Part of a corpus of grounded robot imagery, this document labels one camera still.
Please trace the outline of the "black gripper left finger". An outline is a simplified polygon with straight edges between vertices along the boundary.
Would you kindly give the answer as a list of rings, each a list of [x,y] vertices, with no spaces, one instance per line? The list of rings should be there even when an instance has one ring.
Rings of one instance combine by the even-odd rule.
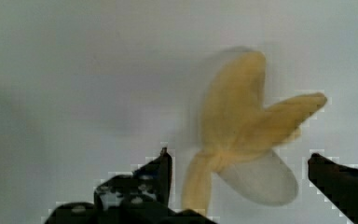
[[[200,213],[169,208],[172,157],[166,148],[130,175],[99,185],[91,203],[65,203],[45,224],[217,224]]]

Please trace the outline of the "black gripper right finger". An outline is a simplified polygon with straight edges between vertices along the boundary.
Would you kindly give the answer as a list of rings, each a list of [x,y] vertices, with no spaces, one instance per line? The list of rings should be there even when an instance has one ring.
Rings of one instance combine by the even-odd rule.
[[[309,181],[353,224],[358,224],[358,169],[319,153],[307,161]]]

